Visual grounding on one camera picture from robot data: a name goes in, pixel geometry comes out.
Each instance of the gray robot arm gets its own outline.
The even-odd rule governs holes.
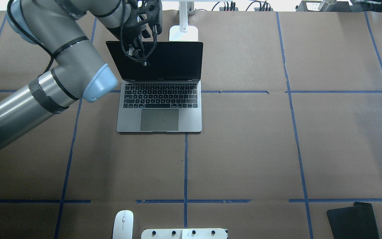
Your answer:
[[[150,53],[142,47],[145,24],[155,43],[161,32],[160,0],[144,0],[142,6],[136,0],[10,0],[9,6],[13,29],[42,46],[59,65],[0,102],[0,150],[76,100],[83,97],[91,103],[117,86],[107,63],[76,23],[86,12],[121,40],[127,49],[123,52],[137,62]]]

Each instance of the space bar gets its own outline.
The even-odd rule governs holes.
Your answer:
[[[170,104],[145,104],[146,108],[170,108]]]

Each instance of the open laptop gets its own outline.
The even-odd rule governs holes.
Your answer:
[[[158,42],[147,66],[106,44],[123,79],[117,132],[201,132],[202,42]]]

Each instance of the black wallet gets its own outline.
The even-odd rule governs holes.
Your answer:
[[[372,204],[355,202],[353,207],[326,212],[334,239],[379,239]]]

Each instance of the laptop screen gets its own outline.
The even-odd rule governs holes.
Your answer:
[[[124,80],[195,80],[201,78],[202,42],[158,42],[148,57],[148,66],[134,62],[123,53],[119,41],[107,47]],[[143,42],[149,52],[153,42]]]

